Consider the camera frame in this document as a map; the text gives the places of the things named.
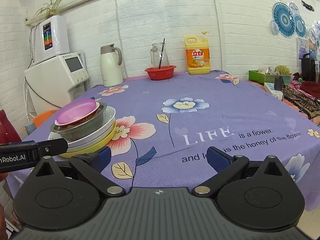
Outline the person's left hand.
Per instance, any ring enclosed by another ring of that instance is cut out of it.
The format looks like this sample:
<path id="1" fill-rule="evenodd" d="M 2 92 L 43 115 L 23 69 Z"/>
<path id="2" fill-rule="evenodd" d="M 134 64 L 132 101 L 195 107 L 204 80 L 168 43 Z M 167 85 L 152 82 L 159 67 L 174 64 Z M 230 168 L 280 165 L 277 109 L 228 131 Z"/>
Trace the person's left hand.
<path id="1" fill-rule="evenodd" d="M 6 229 L 7 229 L 7 225 L 5 222 L 5 214 L 4 214 L 3 206 L 0 205 L 0 240 L 8 239 Z"/>

